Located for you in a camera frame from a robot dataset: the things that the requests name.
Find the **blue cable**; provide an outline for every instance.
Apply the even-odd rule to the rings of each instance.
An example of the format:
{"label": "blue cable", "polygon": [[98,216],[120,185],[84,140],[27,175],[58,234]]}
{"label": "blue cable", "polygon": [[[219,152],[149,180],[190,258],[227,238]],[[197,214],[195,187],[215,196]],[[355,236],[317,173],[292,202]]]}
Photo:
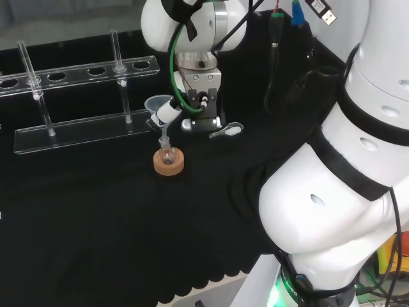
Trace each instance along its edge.
{"label": "blue cable", "polygon": [[299,0],[293,0],[293,19],[291,20],[292,26],[301,26],[305,23],[304,13],[301,8]]}

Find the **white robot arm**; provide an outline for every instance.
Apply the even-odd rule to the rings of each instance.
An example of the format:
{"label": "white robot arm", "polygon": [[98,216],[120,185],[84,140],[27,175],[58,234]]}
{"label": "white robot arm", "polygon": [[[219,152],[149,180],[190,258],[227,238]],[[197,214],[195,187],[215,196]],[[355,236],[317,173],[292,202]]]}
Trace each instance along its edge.
{"label": "white robot arm", "polygon": [[[174,12],[169,10],[174,8],[180,8],[182,11],[189,10],[196,3],[198,0],[147,0],[142,13],[142,32],[147,44],[157,51],[169,51],[171,38],[180,24],[180,20],[174,20],[177,20],[177,14],[172,16]],[[190,29],[183,27],[176,44],[175,57],[178,71],[174,73],[176,84],[179,79],[183,86],[181,88],[178,86],[174,91],[181,90],[186,93],[189,101],[187,104],[192,109],[203,110],[200,114],[192,114],[195,117],[194,121],[190,118],[184,120],[181,125],[183,130],[213,131],[221,128],[217,97],[222,76],[217,69],[217,59],[210,51],[236,27],[245,14],[246,10],[239,0],[207,1],[191,15]],[[188,29],[192,30],[193,27],[198,29],[196,37],[189,37]],[[222,45],[220,51],[236,48],[242,41],[245,31],[246,23],[234,32],[233,36]],[[178,95],[175,96],[175,99],[181,100]],[[180,112],[173,110],[180,110],[178,107],[176,102],[163,107],[164,110],[161,110],[161,113],[166,116],[167,123],[178,117]],[[163,121],[157,119],[158,115],[154,114],[150,125],[162,128]]]}
{"label": "white robot arm", "polygon": [[[260,193],[264,229],[315,290],[349,285],[394,234],[391,187],[401,224],[409,221],[407,12],[405,0],[370,1],[343,101],[318,132],[321,145],[302,146]],[[328,159],[330,150],[343,160],[343,171]],[[345,171],[357,174],[347,178]],[[296,305],[284,289],[281,294],[287,306]]]}

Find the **black strap band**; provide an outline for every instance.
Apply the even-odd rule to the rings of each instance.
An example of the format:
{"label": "black strap band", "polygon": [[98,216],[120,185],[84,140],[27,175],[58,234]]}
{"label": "black strap band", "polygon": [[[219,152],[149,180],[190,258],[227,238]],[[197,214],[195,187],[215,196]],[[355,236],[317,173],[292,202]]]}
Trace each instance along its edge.
{"label": "black strap band", "polygon": [[355,169],[332,145],[322,133],[321,127],[316,129],[308,140],[321,162],[342,182],[369,201],[382,197],[389,187],[375,182]]}
{"label": "black strap band", "polygon": [[162,6],[170,18],[186,26],[187,36],[193,41],[197,36],[197,29],[190,18],[202,6],[189,5],[184,0],[162,0]]}
{"label": "black strap band", "polygon": [[[353,288],[355,286],[354,282],[352,281],[349,285],[336,289],[336,290],[313,290],[313,289],[304,289],[301,287],[297,281],[291,276],[289,272],[287,272],[284,267],[281,267],[280,269],[280,275],[282,281],[285,283],[285,288],[288,291],[288,288],[293,288],[296,290],[298,294],[301,294],[302,297],[309,298],[309,299],[324,299],[327,297],[331,296],[336,296],[342,293],[345,293],[349,291],[349,289]],[[296,293],[292,292],[289,293],[289,295],[296,301],[298,302],[298,298],[295,296]]]}
{"label": "black strap band", "polygon": [[347,119],[360,130],[391,144],[409,146],[409,130],[389,125],[367,114],[352,101],[343,83],[339,89],[338,104]]}

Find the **black tablecloth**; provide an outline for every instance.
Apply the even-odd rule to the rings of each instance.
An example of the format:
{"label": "black tablecloth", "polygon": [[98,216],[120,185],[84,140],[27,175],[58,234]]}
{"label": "black tablecloth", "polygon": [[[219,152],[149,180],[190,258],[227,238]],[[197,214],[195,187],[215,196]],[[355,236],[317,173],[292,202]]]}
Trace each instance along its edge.
{"label": "black tablecloth", "polygon": [[[1,306],[150,307],[251,270],[269,248],[232,210],[227,182],[257,162],[285,158],[334,103],[330,90],[313,97],[311,89],[290,111],[277,99],[275,115],[263,112],[265,29],[266,19],[254,18],[244,43],[220,59],[228,121],[244,124],[244,132],[209,140],[173,127],[171,142],[186,160],[175,178],[154,172],[158,135],[151,133],[15,155],[14,129],[41,119],[29,95],[0,101]],[[305,69],[298,39],[287,24],[277,94]],[[153,53],[138,31],[120,40],[124,58]],[[29,52],[36,69],[111,59],[108,36]],[[166,67],[166,57],[156,55]],[[3,72],[21,71],[16,51],[0,59]],[[130,91],[132,109],[140,108],[149,96],[169,93],[166,73],[134,79]],[[112,103],[115,83],[48,91],[45,98],[55,122],[120,111]]]}

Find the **test tube rack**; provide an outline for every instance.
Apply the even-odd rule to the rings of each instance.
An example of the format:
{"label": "test tube rack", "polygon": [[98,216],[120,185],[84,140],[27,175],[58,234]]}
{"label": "test tube rack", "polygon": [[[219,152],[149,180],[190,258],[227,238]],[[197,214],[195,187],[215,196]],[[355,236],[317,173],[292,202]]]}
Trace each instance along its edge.
{"label": "test tube rack", "polygon": [[[156,57],[122,59],[118,34],[111,30],[114,60],[34,71],[26,45],[17,42],[26,73],[0,76],[2,97],[30,93],[38,104],[44,125],[17,129],[14,152],[28,154],[53,148],[78,145],[103,139],[120,138],[148,132],[145,121],[148,110],[131,111],[128,101],[128,79],[160,72]],[[121,94],[123,113],[53,123],[44,100],[44,91],[69,86],[116,81]]]}

